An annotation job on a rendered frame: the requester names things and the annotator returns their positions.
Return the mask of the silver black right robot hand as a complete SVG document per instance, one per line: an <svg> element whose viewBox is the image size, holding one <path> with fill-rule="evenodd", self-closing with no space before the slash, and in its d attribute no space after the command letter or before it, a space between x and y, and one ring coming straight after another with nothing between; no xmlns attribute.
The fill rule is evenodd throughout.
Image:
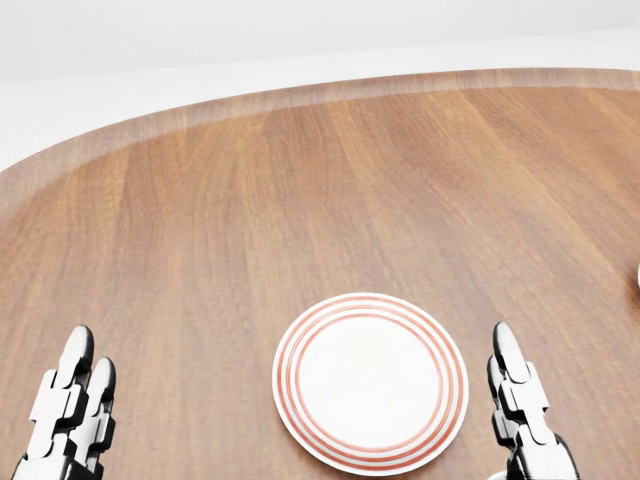
<svg viewBox="0 0 640 480"><path fill-rule="evenodd" d="M493 350L487 363L492 426L509 457L487 480L581 480L566 442L545 421L549 401L537 370L504 321L493 329Z"/></svg>

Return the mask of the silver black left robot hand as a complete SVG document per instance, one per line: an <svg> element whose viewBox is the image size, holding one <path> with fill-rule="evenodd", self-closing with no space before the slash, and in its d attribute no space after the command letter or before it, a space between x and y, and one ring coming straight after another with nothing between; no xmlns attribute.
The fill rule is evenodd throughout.
<svg viewBox="0 0 640 480"><path fill-rule="evenodd" d="M76 326L59 357L44 373L29 420L34 423L10 480L103 480L100 456L110 449L116 369L93 360L94 337Z"/></svg>

